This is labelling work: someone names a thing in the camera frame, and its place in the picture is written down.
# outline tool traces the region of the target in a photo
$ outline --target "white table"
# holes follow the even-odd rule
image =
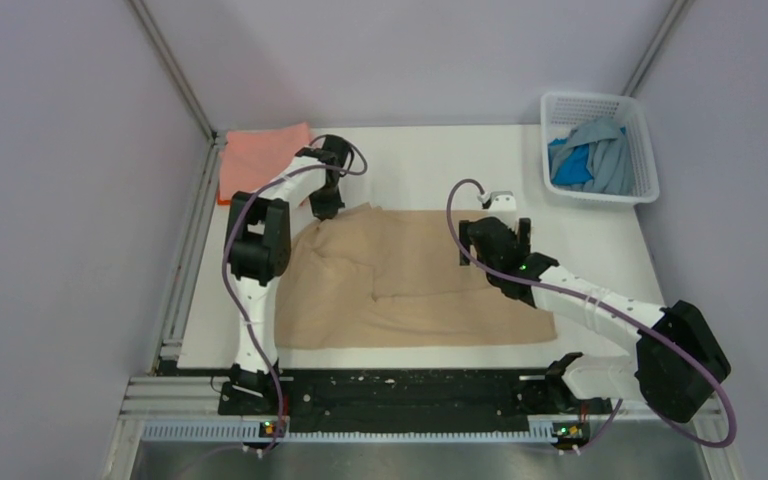
[[[541,178],[540,128],[533,125],[377,127],[317,130],[345,137],[369,159],[369,173],[341,181],[348,207],[364,202],[388,209],[444,209],[458,180],[471,177],[488,191],[514,192],[520,216],[531,217],[536,251],[582,277],[631,298],[663,302],[634,209],[570,203],[546,191]],[[465,186],[457,209],[478,209]],[[187,320],[179,368],[228,368],[237,349],[238,313],[222,284],[220,262],[228,207],[213,209]],[[622,351],[563,317],[558,338],[492,347],[280,349],[284,368],[545,367],[581,351]]]

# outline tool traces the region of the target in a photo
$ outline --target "tan towel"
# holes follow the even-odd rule
[[[442,211],[366,205],[310,225],[295,239],[278,288],[280,347],[514,345],[554,338],[550,313],[505,297],[475,266],[459,266]]]

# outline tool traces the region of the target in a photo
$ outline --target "light purple wall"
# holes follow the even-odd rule
[[[266,128],[539,121],[619,93],[671,0],[148,0],[211,121]]]
[[[0,1],[0,479],[100,474],[204,148],[124,1]]]
[[[768,478],[768,1],[696,2],[641,99],[661,198],[638,212],[661,287],[705,312],[749,478]]]

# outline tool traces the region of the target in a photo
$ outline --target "laundry basket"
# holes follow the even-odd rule
[[[566,138],[570,130],[599,117],[612,117],[625,127],[631,162],[634,166],[634,188],[629,195],[575,192],[556,187],[549,174],[549,143]],[[540,101],[540,126],[543,141],[543,183],[550,192],[579,200],[625,204],[654,202],[660,194],[655,156],[649,129],[640,103],[630,97],[599,93],[550,92]]]

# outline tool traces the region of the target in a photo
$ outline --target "wrinkled fabric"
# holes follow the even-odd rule
[[[592,177],[589,180],[581,171],[584,148],[587,148],[584,167]],[[599,117],[580,125],[570,132],[566,142],[552,142],[549,165],[552,183],[569,190],[628,195],[634,188],[628,139],[624,129],[610,117]]]
[[[481,212],[454,212],[455,221]],[[275,343],[297,349],[517,345],[553,340],[552,314],[462,267],[443,211],[368,205],[314,223],[281,276]]]

